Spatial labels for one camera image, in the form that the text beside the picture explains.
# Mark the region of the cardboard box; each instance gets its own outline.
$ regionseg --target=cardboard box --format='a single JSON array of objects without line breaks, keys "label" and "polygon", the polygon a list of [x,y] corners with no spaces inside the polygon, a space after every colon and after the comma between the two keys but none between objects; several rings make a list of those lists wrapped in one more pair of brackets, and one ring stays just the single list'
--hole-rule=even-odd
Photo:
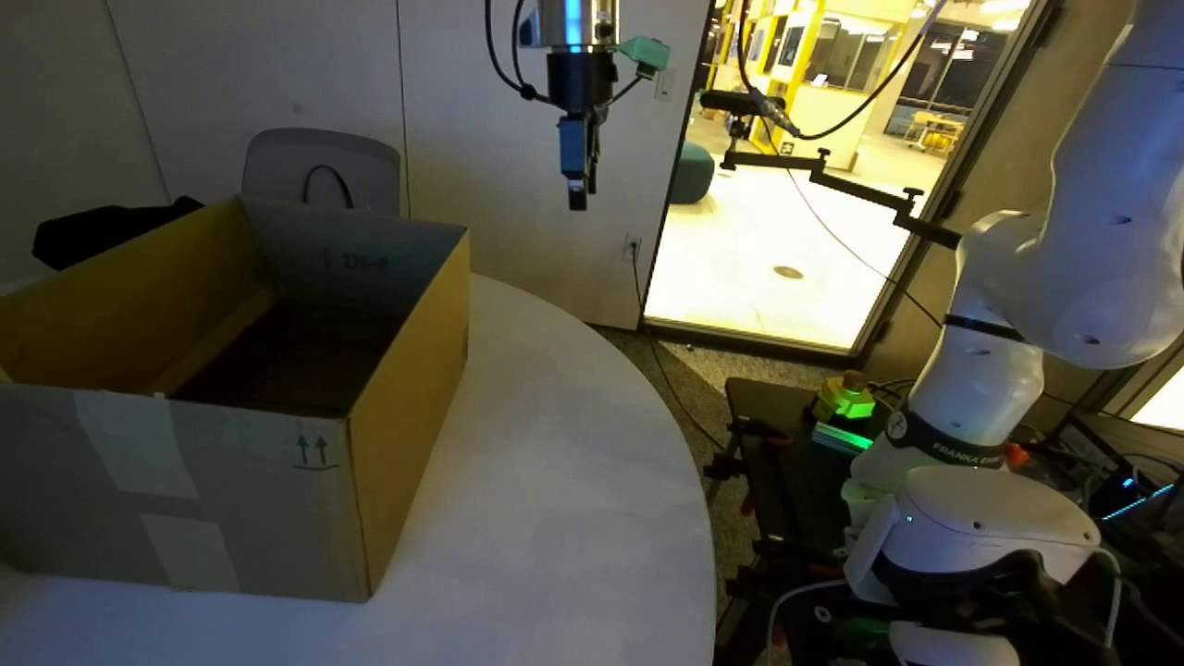
[{"label": "cardboard box", "polygon": [[0,300],[0,555],[367,600],[466,361],[456,224],[230,200]]}]

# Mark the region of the doorway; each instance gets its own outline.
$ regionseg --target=doorway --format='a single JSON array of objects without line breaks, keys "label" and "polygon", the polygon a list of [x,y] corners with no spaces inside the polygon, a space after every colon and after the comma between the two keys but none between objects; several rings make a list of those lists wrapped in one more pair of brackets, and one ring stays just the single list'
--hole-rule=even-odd
[{"label": "doorway", "polygon": [[[704,197],[670,200],[643,320],[723,345],[854,360],[871,349],[911,232],[896,211],[815,186],[807,170],[737,165],[749,155],[818,155],[826,175],[905,197],[924,219],[987,87],[1017,47],[1030,0],[717,0],[684,150],[715,160]],[[704,108],[744,79],[807,131]]]}]

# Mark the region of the white round table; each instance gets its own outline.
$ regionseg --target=white round table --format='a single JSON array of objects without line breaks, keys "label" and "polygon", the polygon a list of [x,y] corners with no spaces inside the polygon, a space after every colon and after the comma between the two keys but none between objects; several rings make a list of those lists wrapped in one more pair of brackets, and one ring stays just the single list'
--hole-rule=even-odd
[{"label": "white round table", "polygon": [[372,604],[0,570],[8,666],[695,666],[715,650],[701,477],[643,375],[475,277],[475,349]]}]

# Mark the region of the open cardboard box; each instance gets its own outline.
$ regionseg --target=open cardboard box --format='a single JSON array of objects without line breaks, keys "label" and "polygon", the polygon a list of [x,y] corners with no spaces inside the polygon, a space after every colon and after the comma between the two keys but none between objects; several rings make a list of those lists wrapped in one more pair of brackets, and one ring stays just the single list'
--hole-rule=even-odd
[{"label": "open cardboard box", "polygon": [[466,361],[456,224],[230,200],[0,300],[0,555],[367,600]]}]

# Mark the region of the chair backrest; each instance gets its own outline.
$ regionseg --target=chair backrest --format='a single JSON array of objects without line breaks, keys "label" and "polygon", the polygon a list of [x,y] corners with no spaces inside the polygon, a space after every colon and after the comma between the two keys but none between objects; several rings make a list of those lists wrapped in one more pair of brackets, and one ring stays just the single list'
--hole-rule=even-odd
[{"label": "chair backrest", "polygon": [[399,150],[329,131],[262,131],[250,145],[250,197],[316,206],[399,211]]}]

